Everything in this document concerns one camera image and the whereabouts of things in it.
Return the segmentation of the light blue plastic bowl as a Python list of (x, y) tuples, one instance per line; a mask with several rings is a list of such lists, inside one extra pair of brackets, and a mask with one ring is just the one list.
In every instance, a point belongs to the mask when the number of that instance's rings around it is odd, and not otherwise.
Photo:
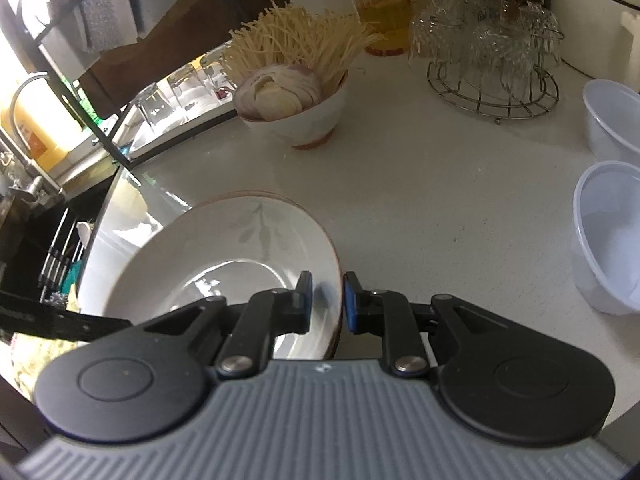
[(586, 139), (599, 161), (639, 166), (639, 93), (619, 82), (593, 79), (585, 84)]
[(573, 195), (570, 258), (587, 304), (609, 315), (639, 313), (639, 168), (597, 162)]

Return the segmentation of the large white leaf-pattern bowl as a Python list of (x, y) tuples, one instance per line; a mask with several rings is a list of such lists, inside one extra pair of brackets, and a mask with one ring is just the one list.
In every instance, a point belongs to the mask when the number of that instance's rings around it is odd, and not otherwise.
[(80, 312), (138, 324), (217, 295), (213, 260), (196, 260), (208, 247), (180, 221), (212, 196), (194, 180), (119, 171), (81, 274)]

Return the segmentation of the yellow dish cloth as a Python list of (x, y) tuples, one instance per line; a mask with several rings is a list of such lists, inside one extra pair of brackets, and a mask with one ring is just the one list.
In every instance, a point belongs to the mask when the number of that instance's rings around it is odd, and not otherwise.
[(78, 346), (76, 341), (15, 334), (10, 349), (13, 378), (18, 391), (31, 401), (34, 398), (37, 379), (43, 369), (51, 361)]

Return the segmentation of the white spoon in sink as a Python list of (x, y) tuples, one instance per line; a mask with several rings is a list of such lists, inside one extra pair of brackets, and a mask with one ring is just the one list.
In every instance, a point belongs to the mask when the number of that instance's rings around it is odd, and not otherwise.
[(76, 224), (76, 231), (79, 238), (78, 249), (76, 250), (76, 260), (80, 261), (84, 252), (89, 248), (94, 224), (88, 221), (79, 221)]

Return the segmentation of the small curved faucet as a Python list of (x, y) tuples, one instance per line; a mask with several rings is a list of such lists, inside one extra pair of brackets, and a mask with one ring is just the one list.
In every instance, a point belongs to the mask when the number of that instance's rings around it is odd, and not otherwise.
[(49, 79), (47, 72), (30, 74), (17, 87), (9, 106), (1, 114), (9, 126), (9, 129), (1, 127), (1, 146), (22, 166), (26, 176), (30, 177), (29, 184), (14, 184), (10, 187), (10, 192), (28, 204), (39, 200), (42, 192), (49, 196), (63, 194), (61, 185), (50, 176), (50, 171), (64, 160), (66, 151), (20, 104), (21, 94), (29, 84)]

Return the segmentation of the yellow detergent bottle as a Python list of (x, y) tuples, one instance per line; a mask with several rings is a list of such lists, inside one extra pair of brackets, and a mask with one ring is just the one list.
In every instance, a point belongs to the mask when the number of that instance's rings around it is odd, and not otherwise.
[(47, 171), (80, 141), (81, 128), (43, 80), (29, 84), (16, 101), (14, 118), (28, 154)]

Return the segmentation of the bowl with onion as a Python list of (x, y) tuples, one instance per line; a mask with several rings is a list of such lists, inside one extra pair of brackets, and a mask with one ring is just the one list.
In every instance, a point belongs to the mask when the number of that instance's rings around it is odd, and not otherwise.
[(272, 64), (236, 88), (233, 105), (247, 128), (296, 150), (310, 150), (332, 136), (346, 105), (346, 74), (333, 93), (303, 65)]

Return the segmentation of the drinking glass left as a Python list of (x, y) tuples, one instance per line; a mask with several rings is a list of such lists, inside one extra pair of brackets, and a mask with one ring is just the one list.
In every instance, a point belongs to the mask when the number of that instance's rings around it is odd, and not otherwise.
[(156, 133), (164, 133), (182, 122), (180, 114), (157, 84), (150, 84), (134, 98), (134, 105)]

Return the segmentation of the drinking glass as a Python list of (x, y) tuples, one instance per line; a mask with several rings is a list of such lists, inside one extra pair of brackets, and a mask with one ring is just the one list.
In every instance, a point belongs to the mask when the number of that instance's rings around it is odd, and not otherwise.
[(164, 133), (182, 122), (180, 114), (157, 84), (150, 84), (134, 98), (134, 105), (156, 133)]
[(210, 93), (191, 63), (167, 76), (172, 94), (189, 119), (201, 116), (210, 102)]
[(206, 87), (213, 92), (220, 102), (231, 101), (234, 87), (222, 70), (219, 61), (210, 56), (202, 56), (200, 66), (204, 74)]

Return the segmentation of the drinking glass middle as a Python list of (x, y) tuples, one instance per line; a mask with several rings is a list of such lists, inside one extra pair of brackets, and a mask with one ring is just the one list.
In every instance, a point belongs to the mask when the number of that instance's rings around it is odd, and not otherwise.
[(189, 119), (201, 116), (210, 102), (210, 93), (191, 63), (167, 76), (172, 94)]

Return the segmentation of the drinking glass right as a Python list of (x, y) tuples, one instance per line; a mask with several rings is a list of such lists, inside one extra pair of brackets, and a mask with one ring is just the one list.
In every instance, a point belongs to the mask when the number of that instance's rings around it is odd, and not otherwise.
[(210, 56), (202, 56), (200, 66), (204, 74), (206, 87), (213, 92), (220, 102), (231, 101), (234, 87), (222, 70), (219, 61)]

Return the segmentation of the enoki mushroom bunch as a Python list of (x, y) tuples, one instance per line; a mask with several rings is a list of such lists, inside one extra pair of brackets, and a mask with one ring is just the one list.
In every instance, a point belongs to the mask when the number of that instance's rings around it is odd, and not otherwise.
[(230, 36), (220, 62), (234, 84), (267, 66), (301, 65), (318, 76), (326, 96), (335, 93), (354, 59), (383, 38), (356, 14), (311, 13), (293, 3), (273, 3)]

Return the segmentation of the black dish rack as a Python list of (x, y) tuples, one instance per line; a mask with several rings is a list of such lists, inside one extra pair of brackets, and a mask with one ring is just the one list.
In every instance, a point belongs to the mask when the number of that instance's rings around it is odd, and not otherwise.
[(117, 114), (148, 84), (288, 0), (1, 0), (1, 29), (80, 122)]

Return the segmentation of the white electric cooker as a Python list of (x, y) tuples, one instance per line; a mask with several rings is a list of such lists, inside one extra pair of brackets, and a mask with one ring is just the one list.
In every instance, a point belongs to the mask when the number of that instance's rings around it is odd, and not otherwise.
[(551, 0), (551, 10), (568, 65), (639, 89), (639, 0)]

